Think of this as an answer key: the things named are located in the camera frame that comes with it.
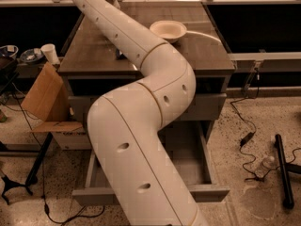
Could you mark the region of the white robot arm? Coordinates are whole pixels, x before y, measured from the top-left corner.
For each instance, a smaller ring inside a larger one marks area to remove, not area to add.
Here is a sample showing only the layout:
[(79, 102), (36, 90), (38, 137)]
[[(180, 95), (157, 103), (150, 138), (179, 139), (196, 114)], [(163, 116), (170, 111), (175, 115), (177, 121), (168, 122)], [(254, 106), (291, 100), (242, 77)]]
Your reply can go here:
[(159, 130), (190, 106), (196, 78), (188, 61), (106, 0), (72, 0), (141, 71), (87, 114), (88, 136), (132, 226), (209, 226), (166, 153)]

